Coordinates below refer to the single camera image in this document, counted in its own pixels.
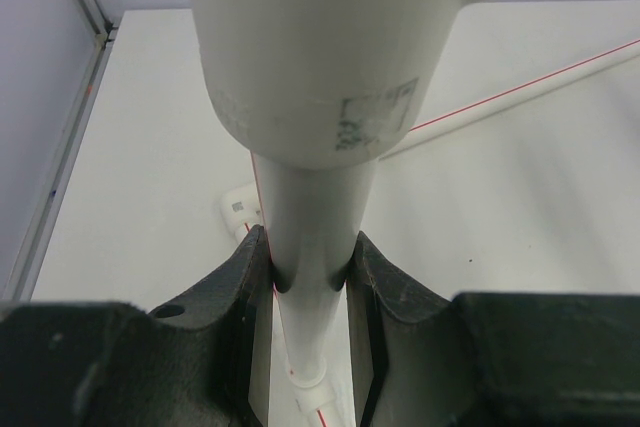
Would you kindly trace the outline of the white PVC pipe frame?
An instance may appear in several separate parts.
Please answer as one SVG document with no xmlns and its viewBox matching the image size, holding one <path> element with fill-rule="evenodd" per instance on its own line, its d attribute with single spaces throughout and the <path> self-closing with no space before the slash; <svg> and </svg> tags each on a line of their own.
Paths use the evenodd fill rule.
<svg viewBox="0 0 640 427">
<path fill-rule="evenodd" d="M 305 420 L 340 426 L 323 346 L 378 158 L 410 131 L 458 12 L 484 0 L 191 0 L 207 91 L 252 157 Z"/>
</svg>

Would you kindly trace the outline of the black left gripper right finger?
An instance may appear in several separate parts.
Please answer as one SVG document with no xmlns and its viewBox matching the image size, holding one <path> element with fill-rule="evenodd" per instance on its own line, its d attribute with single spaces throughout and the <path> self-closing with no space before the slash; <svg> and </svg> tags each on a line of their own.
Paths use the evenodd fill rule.
<svg viewBox="0 0 640 427">
<path fill-rule="evenodd" d="M 360 426 L 635 426 L 635 295 L 446 300 L 365 235 L 346 280 Z"/>
</svg>

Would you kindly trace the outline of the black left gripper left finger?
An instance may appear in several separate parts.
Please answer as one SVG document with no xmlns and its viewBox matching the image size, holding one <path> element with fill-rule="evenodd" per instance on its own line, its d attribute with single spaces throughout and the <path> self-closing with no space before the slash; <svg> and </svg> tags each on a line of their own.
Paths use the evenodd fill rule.
<svg viewBox="0 0 640 427">
<path fill-rule="evenodd" d="M 264 426 L 272 285 L 265 232 L 150 312 L 120 302 L 1 306 L 5 426 Z"/>
</svg>

